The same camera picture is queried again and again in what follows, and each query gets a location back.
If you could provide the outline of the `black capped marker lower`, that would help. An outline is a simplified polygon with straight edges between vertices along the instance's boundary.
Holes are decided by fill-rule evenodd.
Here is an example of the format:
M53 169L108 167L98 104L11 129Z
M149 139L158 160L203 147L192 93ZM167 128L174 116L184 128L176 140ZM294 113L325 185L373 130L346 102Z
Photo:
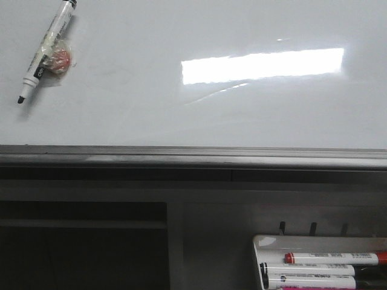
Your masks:
M386 288L386 279L363 279L350 275L271 274L263 278L263 289L279 288Z

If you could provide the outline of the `black capped marker upper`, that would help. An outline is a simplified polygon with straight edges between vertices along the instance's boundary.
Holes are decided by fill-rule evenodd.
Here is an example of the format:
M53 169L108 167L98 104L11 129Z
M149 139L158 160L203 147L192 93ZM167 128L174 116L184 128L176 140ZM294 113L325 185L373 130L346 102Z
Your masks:
M316 263L260 263L263 275L271 274L326 274L343 276L371 276L383 274L383 268L369 265L316 264Z

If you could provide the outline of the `grey whiteboard frame ledge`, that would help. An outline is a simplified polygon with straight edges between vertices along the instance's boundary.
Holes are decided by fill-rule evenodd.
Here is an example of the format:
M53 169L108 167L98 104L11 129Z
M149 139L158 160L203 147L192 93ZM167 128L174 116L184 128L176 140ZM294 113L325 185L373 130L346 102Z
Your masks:
M386 171L385 149L2 145L3 168Z

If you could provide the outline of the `red round magnet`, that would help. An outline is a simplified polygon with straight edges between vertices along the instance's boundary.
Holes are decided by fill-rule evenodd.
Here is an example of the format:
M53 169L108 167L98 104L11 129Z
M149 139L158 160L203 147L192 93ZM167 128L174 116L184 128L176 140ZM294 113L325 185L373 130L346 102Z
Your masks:
M43 67L57 75L68 71L72 61L71 50L64 40L60 40L53 48L52 56L44 60Z

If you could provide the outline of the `white marker tray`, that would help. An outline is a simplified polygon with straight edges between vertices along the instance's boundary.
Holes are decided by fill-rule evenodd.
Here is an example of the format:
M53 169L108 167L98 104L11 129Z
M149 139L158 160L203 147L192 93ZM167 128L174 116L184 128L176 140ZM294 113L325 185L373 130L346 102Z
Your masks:
M386 251L385 237L256 235L253 240L256 288L262 289L260 263L282 263L286 253L374 253Z

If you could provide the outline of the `white black whiteboard marker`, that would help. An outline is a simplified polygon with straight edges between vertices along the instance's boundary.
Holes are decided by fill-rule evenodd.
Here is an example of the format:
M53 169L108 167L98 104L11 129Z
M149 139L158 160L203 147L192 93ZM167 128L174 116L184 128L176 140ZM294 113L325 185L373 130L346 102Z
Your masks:
M66 30L72 15L76 9L77 1L62 1L51 24L37 49L33 60L28 67L27 73L22 81L22 91L18 97L18 104L31 97L38 87L41 78L45 74L48 61L54 54L54 47L61 35Z

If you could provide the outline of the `pink marker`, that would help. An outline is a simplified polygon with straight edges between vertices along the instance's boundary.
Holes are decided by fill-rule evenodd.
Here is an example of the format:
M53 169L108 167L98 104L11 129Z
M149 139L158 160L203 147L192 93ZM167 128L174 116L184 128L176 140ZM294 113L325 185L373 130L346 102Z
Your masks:
M357 288L279 288L278 290L386 290L386 288L382 289L357 289Z

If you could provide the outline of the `red capped marker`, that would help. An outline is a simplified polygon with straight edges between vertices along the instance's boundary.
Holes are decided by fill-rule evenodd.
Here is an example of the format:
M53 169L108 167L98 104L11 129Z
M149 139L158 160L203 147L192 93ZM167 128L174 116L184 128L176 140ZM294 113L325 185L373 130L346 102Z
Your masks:
M386 251L377 253L286 253L286 263L386 265Z

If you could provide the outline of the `black capped marker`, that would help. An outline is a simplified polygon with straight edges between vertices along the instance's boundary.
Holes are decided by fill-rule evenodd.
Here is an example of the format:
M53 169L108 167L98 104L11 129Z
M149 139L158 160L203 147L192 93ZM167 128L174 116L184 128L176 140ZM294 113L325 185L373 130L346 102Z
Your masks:
M271 274L326 274L343 276L371 276L383 274L383 268L369 265L316 264L316 263L260 263L263 275Z
M363 279L350 275L271 274L263 278L263 289L279 288L386 288L386 279Z

